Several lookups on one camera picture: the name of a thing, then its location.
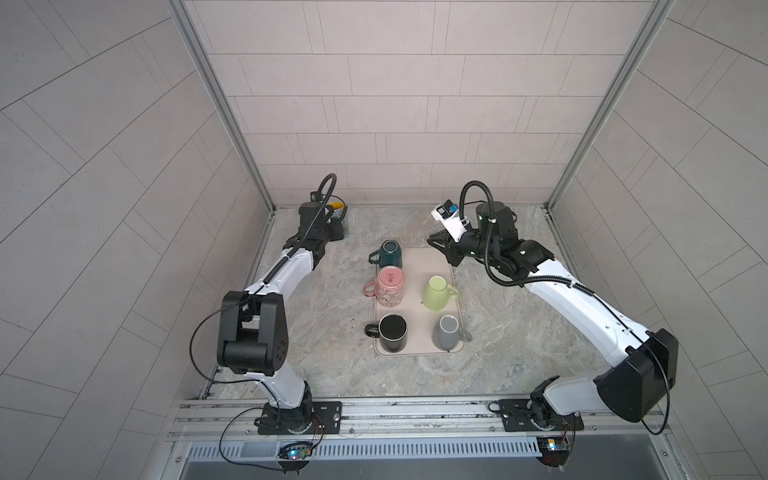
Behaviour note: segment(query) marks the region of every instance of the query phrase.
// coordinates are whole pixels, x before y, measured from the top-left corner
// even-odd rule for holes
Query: marble countertop
[[[518,234],[560,254],[541,207],[513,207]],[[392,238],[402,247],[427,247],[440,230],[430,208],[350,207],[349,236],[329,243],[319,266],[286,303],[288,361],[308,380],[313,396],[430,396],[530,392],[553,375],[570,376],[607,363],[581,333],[526,289],[493,283],[483,266],[465,259],[454,269],[465,328],[474,340],[456,354],[382,357],[363,332],[375,301],[362,286],[374,275],[368,255]],[[468,214],[474,216],[474,209]],[[281,209],[257,271],[265,274],[286,238],[298,229],[298,210]],[[229,369],[217,379],[239,379]],[[216,385],[220,399],[263,398],[254,384]]]

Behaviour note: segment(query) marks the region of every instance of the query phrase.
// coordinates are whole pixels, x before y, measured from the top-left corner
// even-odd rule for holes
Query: light green mug
[[[448,283],[443,276],[434,275],[424,285],[422,302],[424,306],[433,312],[438,312],[448,305],[449,298],[458,298],[458,290]]]

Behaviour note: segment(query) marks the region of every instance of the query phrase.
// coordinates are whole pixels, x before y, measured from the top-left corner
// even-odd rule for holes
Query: cup
[[[422,302],[428,309],[434,312],[444,309],[449,298],[458,298],[458,290],[445,277],[434,275],[424,285]]]
[[[396,266],[385,266],[376,278],[366,283],[362,288],[365,296],[375,296],[383,306],[398,306],[402,302],[403,286],[406,284],[406,275]]]
[[[368,255],[368,263],[382,268],[390,265],[402,268],[402,249],[394,240],[387,240],[377,251]]]
[[[472,335],[462,328],[456,317],[453,315],[443,315],[435,324],[432,342],[440,350],[450,352],[456,347],[459,340],[471,342]]]
[[[408,324],[402,315],[388,313],[384,315],[379,324],[366,325],[366,335],[379,339],[382,348],[390,353],[397,353],[406,346]]]

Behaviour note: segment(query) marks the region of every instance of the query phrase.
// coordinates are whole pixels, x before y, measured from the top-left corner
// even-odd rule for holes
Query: side wall
[[[650,2],[185,2],[278,204],[549,198]]]
[[[0,476],[139,478],[267,208],[162,0],[0,2],[0,66]]]
[[[680,340],[702,477],[768,478],[768,4],[678,0],[554,218],[582,280]]]

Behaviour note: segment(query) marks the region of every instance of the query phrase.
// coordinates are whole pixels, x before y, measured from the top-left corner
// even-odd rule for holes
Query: dark teal mug
[[[390,265],[402,268],[402,250],[400,245],[394,240],[385,241],[377,251],[368,255],[368,263],[379,265],[382,268]]]

